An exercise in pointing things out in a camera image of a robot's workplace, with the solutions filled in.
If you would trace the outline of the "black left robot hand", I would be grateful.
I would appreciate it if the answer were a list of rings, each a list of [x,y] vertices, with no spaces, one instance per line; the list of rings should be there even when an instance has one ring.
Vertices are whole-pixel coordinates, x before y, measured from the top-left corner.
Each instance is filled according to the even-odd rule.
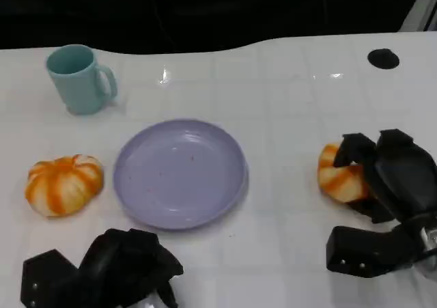
[[[108,229],[89,247],[79,266],[85,307],[129,307],[156,293],[167,307],[177,307],[170,285],[184,273],[179,260],[140,229]]]

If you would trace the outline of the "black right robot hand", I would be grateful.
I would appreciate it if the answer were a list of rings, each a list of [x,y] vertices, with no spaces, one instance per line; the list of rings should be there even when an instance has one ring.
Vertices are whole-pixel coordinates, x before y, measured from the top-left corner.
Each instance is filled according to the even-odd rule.
[[[362,133],[344,134],[335,155],[335,167],[352,163],[363,168],[370,197],[379,217],[406,223],[436,213],[436,163],[414,139],[394,128],[380,131],[377,142]]]

